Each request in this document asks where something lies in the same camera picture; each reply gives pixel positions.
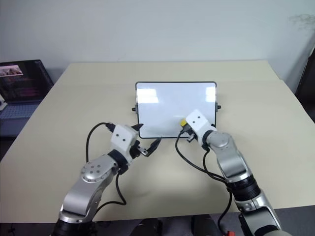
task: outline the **laptop keyboard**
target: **laptop keyboard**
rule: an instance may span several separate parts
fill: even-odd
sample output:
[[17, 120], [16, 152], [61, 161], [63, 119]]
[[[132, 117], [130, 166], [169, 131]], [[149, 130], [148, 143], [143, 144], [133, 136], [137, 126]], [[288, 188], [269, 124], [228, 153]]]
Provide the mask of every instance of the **laptop keyboard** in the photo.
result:
[[29, 118], [38, 107], [38, 104], [29, 105], [7, 105], [1, 112], [0, 119], [12, 119], [12, 118]]

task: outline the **table surface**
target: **table surface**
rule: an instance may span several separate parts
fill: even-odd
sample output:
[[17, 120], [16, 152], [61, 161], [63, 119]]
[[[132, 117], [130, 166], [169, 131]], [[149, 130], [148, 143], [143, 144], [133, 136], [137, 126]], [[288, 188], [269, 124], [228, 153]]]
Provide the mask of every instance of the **table surface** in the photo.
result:
[[[274, 208], [315, 204], [315, 125], [265, 61], [74, 63], [39, 105], [0, 164], [1, 222], [55, 222], [67, 191], [85, 163], [85, 142], [98, 122], [133, 125], [137, 81], [216, 81], [217, 128], [230, 133]], [[100, 127], [90, 158], [110, 150]], [[147, 146], [152, 140], [140, 140]], [[108, 205], [95, 220], [203, 213], [225, 208], [225, 187], [184, 162], [174, 139], [162, 140], [120, 177], [126, 206]], [[197, 142], [180, 150], [201, 166]], [[219, 173], [214, 153], [207, 162]], [[119, 200], [114, 182], [102, 202]], [[231, 211], [237, 208], [233, 204]]]

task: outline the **white wall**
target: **white wall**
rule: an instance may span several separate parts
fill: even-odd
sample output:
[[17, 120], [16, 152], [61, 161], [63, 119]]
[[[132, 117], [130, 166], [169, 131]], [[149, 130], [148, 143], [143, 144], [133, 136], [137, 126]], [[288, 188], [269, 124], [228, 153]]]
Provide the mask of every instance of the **white wall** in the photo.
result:
[[76, 61], [268, 59], [295, 90], [314, 44], [314, 0], [0, 0], [0, 59], [53, 80]]

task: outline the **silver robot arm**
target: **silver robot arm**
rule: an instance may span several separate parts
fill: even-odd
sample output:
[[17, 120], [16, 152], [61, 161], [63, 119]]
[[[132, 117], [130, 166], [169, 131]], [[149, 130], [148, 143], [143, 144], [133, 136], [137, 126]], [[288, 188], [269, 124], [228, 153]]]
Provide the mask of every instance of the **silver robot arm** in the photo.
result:
[[289, 236], [281, 230], [275, 211], [258, 187], [231, 135], [218, 132], [198, 110], [188, 115], [182, 126], [190, 134], [189, 142], [197, 139], [204, 149], [209, 147], [215, 152], [226, 186], [231, 190], [241, 212], [239, 219], [244, 234]]
[[123, 174], [140, 154], [149, 156], [161, 141], [159, 138], [149, 149], [144, 149], [137, 140], [142, 124], [130, 127], [107, 123], [106, 126], [113, 133], [111, 151], [83, 166], [78, 180], [64, 198], [52, 236], [90, 235], [102, 193], [113, 177]]

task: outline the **yellow marker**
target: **yellow marker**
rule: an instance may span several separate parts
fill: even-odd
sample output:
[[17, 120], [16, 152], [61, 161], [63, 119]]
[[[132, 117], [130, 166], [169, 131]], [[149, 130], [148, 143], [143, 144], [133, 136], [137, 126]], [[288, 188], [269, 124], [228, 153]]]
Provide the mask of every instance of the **yellow marker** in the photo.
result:
[[184, 127], [187, 124], [187, 121], [185, 119], [182, 119], [181, 126]]

